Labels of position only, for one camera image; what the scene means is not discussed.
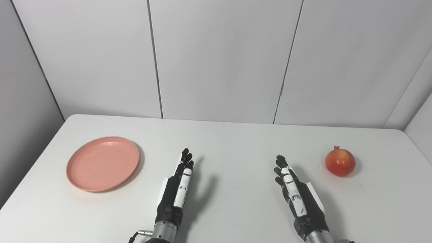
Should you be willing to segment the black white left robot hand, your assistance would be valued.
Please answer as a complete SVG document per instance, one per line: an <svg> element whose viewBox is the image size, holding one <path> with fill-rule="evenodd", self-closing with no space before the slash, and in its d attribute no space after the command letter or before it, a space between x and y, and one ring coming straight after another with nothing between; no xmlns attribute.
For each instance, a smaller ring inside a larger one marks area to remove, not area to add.
<svg viewBox="0 0 432 243"><path fill-rule="evenodd" d="M176 171L167 179L165 189L156 211L155 223L165 222L179 229L183 218L183 207L193 173L193 155L185 148L179 158Z"/></svg>

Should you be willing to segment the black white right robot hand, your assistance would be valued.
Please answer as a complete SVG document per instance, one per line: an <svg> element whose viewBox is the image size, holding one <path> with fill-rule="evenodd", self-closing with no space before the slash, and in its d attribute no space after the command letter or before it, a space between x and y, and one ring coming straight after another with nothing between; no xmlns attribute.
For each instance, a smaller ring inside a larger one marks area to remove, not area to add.
<svg viewBox="0 0 432 243"><path fill-rule="evenodd" d="M277 155L275 163L275 181L282 188L282 195L294 216L294 228L299 237L306 242L307 237L315 231L328 233L330 230L325 212L318 202L319 198L312 192L311 184L299 180L284 156Z"/></svg>

